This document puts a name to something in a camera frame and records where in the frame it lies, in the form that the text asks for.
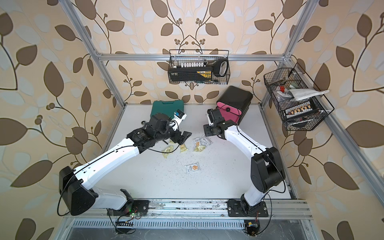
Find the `black pink drawer cabinet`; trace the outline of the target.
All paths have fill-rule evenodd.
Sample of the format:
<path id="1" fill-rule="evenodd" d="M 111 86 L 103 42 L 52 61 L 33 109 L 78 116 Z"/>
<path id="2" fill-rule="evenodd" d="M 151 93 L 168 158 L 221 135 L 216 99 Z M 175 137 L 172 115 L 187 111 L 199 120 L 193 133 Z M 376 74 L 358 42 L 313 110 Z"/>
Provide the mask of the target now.
<path id="1" fill-rule="evenodd" d="M 222 102 L 224 104 L 240 109 L 242 111 L 242 117 L 241 117 L 241 121 L 242 121 L 246 112 L 249 109 L 252 98 L 253 98 L 253 95 L 251 92 L 242 90 L 234 86 L 229 86 L 224 91 L 222 96 L 217 100 L 217 102 Z"/>

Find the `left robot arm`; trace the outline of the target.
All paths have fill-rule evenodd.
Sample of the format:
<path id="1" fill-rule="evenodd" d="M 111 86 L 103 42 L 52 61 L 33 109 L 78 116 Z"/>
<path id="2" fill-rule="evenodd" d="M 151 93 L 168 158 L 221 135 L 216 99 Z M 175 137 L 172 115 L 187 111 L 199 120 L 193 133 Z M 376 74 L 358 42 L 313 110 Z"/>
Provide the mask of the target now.
<path id="1" fill-rule="evenodd" d="M 191 136 L 190 132 L 179 130 L 185 118 L 186 114 L 181 110 L 177 110 L 172 118 L 157 113 L 94 160 L 74 169 L 63 168 L 59 173 L 59 200 L 66 204 L 69 214 L 78 216 L 90 209 L 112 210 L 121 216 L 132 212 L 134 199 L 127 190 L 102 190 L 95 188 L 96 183 L 124 162 L 146 150 L 151 151 L 158 142 L 170 139 L 183 145 Z"/>

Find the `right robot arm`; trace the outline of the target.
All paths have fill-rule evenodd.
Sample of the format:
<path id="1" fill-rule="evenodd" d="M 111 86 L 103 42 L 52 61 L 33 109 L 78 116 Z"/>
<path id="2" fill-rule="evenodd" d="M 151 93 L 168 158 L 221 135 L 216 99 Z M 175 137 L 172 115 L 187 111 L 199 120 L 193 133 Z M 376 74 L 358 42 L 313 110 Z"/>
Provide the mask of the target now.
<path id="1" fill-rule="evenodd" d="M 267 217 L 272 211 L 268 211 L 264 199 L 272 188 L 286 179 L 279 150 L 253 140 L 234 121 L 226 121 L 219 109 L 207 110 L 207 118 L 205 136 L 218 136 L 231 142 L 251 161 L 252 185 L 239 201 L 227 201 L 229 217 Z"/>

